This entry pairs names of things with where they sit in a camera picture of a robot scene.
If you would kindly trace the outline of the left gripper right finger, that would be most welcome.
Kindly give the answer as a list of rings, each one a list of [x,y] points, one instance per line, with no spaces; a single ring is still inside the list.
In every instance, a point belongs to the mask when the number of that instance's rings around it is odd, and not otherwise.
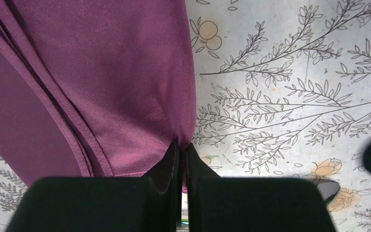
[[[306,178],[220,177],[185,151],[189,230],[192,232],[333,232],[318,189]]]

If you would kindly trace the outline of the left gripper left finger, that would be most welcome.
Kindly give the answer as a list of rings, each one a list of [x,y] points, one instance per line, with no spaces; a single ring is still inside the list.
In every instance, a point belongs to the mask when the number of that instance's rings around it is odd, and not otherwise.
[[[180,149],[173,141],[141,177],[48,177],[36,181],[9,232],[174,232],[181,224]]]

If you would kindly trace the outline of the purple cloth napkin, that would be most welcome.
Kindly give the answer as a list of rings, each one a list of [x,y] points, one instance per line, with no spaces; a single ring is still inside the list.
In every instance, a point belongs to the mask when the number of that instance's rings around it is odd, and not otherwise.
[[[0,155],[49,176],[140,176],[196,124],[183,0],[0,0]]]

